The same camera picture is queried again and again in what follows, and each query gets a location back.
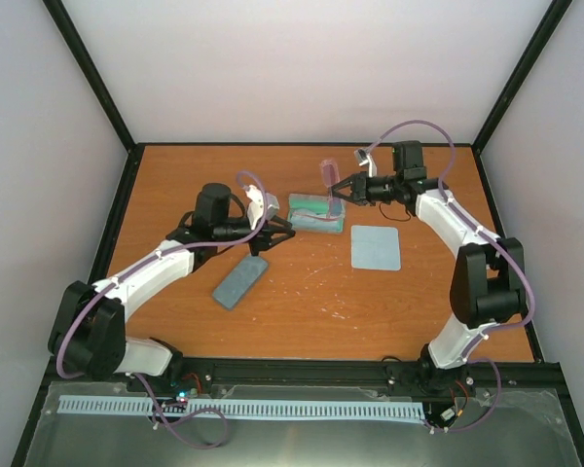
scratch on table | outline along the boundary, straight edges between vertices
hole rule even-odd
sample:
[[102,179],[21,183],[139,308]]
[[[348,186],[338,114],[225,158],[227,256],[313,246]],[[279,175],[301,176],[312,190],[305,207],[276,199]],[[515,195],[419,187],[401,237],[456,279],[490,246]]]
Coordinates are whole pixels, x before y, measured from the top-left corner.
[[319,273],[319,272],[321,272],[322,270],[329,269],[329,268],[333,268],[333,267],[335,267],[335,266],[337,266],[337,265],[325,266],[324,268],[316,269],[316,270],[315,270],[314,272],[312,272],[310,275],[306,276],[306,277],[305,277],[303,280],[305,280],[305,279],[309,279],[309,278],[310,278],[310,277],[312,277],[314,274],[318,274],[318,273]]

gray floor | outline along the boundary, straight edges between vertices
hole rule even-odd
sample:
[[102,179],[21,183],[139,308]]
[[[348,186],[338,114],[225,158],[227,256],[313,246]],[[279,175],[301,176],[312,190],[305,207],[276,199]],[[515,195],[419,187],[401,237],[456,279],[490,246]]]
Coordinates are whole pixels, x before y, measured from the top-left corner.
[[[55,414],[61,391],[48,399],[28,466],[579,465],[560,405],[548,391],[507,391],[493,416],[464,434],[431,436],[423,426],[393,422],[231,420],[229,442],[213,450],[190,449],[162,429],[153,431],[144,416]],[[467,416],[484,410],[473,400]],[[213,441],[221,422],[197,419],[178,431]]]

brown wood surface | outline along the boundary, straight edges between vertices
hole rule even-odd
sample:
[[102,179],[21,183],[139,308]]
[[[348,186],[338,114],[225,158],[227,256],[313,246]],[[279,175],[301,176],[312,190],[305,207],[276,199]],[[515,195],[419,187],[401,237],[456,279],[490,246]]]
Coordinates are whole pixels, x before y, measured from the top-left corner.
[[[359,171],[350,147],[148,146],[128,204],[110,272],[119,271],[152,251],[192,210],[201,186],[222,182],[245,196],[236,173],[258,174],[287,215],[291,193],[324,194],[319,163],[335,159],[342,177]],[[427,148],[430,176],[448,162],[449,150]],[[389,148],[375,158],[380,173],[391,168]],[[482,185],[469,149],[458,149],[447,182],[458,201],[491,227]],[[384,211],[402,217],[392,204]],[[353,269],[350,226],[390,226],[399,230],[402,269]],[[233,310],[214,302],[211,293],[247,254],[238,246],[176,281],[138,310],[128,334],[156,337],[191,356],[415,359],[450,316],[449,289],[455,260],[439,237],[417,219],[395,223],[378,207],[347,206],[342,234],[298,232],[263,254],[270,267]],[[496,333],[478,355],[500,361],[531,361],[523,330]]]

wooden table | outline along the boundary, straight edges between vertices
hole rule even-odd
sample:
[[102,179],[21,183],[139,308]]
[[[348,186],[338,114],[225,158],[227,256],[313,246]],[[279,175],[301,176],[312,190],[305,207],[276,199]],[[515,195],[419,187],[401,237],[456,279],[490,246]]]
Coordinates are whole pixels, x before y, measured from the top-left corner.
[[[342,177],[359,171],[351,147],[147,146],[114,251],[110,272],[152,251],[192,210],[203,184],[222,182],[243,200],[236,173],[258,174],[287,215],[291,193],[324,194],[319,163],[335,159]],[[392,169],[390,148],[379,148],[380,174]],[[425,148],[429,176],[448,162],[447,148]],[[493,225],[474,159],[459,148],[447,178],[458,201]],[[402,206],[384,211],[403,216]],[[353,269],[350,226],[399,230],[402,269]],[[417,219],[386,220],[378,207],[347,205],[342,234],[297,232],[263,254],[270,267],[232,311],[211,298],[214,288],[247,254],[238,246],[210,260],[150,300],[128,323],[128,335],[167,341],[188,356],[315,359],[416,359],[451,314],[449,289],[455,260],[439,237]],[[478,355],[531,361],[526,333],[493,334]]]

gray eraser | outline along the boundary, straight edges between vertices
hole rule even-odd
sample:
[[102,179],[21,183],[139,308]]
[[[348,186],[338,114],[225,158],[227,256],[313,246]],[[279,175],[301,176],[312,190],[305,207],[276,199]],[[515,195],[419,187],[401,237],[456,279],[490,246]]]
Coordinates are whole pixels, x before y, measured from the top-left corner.
[[226,309],[234,309],[268,267],[267,261],[259,256],[247,256],[214,289],[212,298]]

